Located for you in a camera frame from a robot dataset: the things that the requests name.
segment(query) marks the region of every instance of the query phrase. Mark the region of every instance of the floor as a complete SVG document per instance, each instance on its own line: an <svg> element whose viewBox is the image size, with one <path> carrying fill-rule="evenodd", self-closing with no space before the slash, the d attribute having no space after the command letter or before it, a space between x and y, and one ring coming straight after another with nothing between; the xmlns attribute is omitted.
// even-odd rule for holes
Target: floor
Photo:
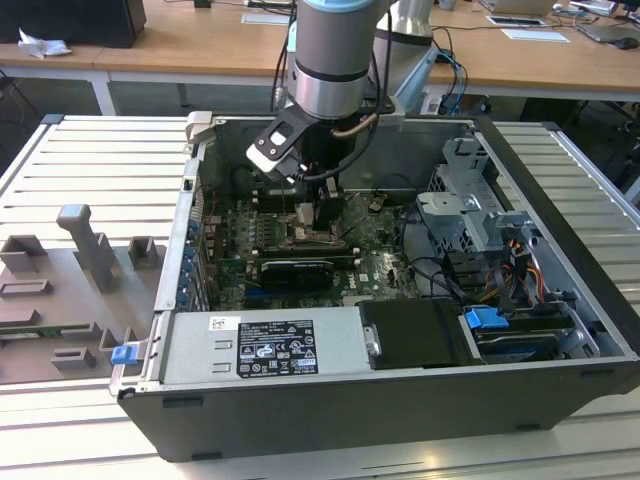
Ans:
<svg viewBox="0 0 640 480"><path fill-rule="evenodd" d="M24 102L11 86L0 98L0 172L11 163L25 140L37 127L45 113L99 115L93 90L87 82L68 80L18 80L17 85L35 106L38 113ZM268 87L189 85L187 95L191 107L180 106L178 91L173 84L112 83L114 101L123 115L186 115L190 110L215 110L232 113L268 111ZM481 99L466 102L478 113ZM490 116L494 120L517 121L524 99L493 97ZM617 149L613 131L624 121L620 114L598 102L590 102L575 122L564 125L565 132L606 173L616 175L632 145L630 140Z"/></svg>

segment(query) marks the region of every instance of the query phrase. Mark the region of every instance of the black plastic cover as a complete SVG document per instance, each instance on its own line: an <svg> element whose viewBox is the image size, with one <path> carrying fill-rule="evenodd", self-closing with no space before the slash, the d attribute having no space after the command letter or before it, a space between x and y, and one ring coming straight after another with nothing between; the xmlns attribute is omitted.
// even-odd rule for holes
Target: black plastic cover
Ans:
<svg viewBox="0 0 640 480"><path fill-rule="evenodd" d="M374 370L471 365L454 302L403 298L360 303L365 326L377 331L382 354L370 357Z"/></svg>

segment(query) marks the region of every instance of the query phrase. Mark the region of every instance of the paper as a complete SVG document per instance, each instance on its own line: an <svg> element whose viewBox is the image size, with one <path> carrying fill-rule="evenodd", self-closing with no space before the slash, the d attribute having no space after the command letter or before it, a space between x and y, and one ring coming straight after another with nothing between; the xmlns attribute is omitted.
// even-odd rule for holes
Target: paper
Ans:
<svg viewBox="0 0 640 480"><path fill-rule="evenodd" d="M571 43L567 37L558 32L534 32L533 30L513 30L510 28L503 28L502 31L511 40Z"/></svg>
<svg viewBox="0 0 640 480"><path fill-rule="evenodd" d="M269 15L264 13L245 13L242 23L253 25L289 25L289 15Z"/></svg>
<svg viewBox="0 0 640 480"><path fill-rule="evenodd" d="M42 60L45 55L66 55L71 53L71 49L62 40L40 40L39 38L27 35L20 29L20 41L18 47L27 52L32 57Z"/></svg>

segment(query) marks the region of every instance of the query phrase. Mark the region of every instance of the wooden desk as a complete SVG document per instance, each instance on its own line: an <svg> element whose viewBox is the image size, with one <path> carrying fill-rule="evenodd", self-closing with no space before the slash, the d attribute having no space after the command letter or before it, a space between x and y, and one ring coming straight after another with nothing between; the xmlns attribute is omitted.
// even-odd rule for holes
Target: wooden desk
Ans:
<svg viewBox="0 0 640 480"><path fill-rule="evenodd" d="M243 24L246 11L240 5L194 9L190 1L145 0L145 9L146 28L131 49L72 45L72 55L41 61L27 57L15 45L0 45L0 68L16 77L87 80L106 115L116 113L108 87L111 81L271 84L284 26ZM470 3L459 1L454 12L434 6L431 24L492 26L486 15L484 10L472 12ZM451 30L456 56L469 72L467 92L640 101L640 49L622 51L600 45L570 28L556 31L571 43L511 40L500 29ZM443 31L436 33L436 39L447 48ZM428 93L442 95L451 81L451 68L436 65Z"/></svg>
<svg viewBox="0 0 640 480"><path fill-rule="evenodd" d="M487 14L484 9L472 12L471 4L459 1L454 12L434 6L431 24L491 26ZM556 18L550 23L557 23ZM562 22L571 24L566 18ZM602 45L571 28L553 29L571 43L511 40L500 29L449 31L456 57L469 72L469 93L581 100L640 98L640 49ZM435 38L442 48L448 48L444 31L437 31ZM429 77L435 86L451 81L448 65L436 65Z"/></svg>
<svg viewBox="0 0 640 480"><path fill-rule="evenodd" d="M285 26L242 23L246 10L241 6L195 9L192 2L145 0L144 3L147 24L135 47L103 49L94 60L96 69L273 75L286 35Z"/></svg>

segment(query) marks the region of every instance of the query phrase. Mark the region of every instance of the power supply label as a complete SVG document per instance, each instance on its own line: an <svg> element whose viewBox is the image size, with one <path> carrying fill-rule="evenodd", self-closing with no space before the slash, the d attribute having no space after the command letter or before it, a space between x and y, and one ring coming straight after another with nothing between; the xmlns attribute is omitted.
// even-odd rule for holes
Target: power supply label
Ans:
<svg viewBox="0 0 640 480"><path fill-rule="evenodd" d="M318 373L313 320L240 323L237 373L242 378Z"/></svg>

